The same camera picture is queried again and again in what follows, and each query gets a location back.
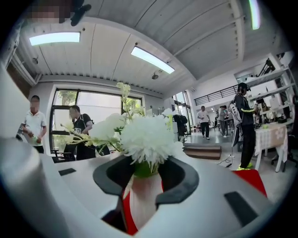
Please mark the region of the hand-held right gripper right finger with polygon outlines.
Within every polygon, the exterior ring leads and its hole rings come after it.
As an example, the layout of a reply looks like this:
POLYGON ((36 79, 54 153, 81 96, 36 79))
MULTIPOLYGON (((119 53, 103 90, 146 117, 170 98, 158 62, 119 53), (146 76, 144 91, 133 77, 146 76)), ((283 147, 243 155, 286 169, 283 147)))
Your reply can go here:
POLYGON ((158 173, 162 180, 163 193, 157 195, 156 206, 183 202, 199 184, 197 171, 172 156, 159 165, 158 173))

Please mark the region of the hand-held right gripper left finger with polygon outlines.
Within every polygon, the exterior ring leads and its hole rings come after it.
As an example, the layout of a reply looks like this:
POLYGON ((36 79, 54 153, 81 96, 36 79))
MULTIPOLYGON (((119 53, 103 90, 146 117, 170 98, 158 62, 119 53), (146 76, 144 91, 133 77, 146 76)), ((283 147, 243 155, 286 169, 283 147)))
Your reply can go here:
POLYGON ((133 173, 135 166, 131 164, 131 157, 124 155, 98 166, 93 172, 93 180, 96 185, 107 195, 117 197, 117 205, 108 211, 102 220, 112 227, 127 232, 125 219, 123 194, 133 173))

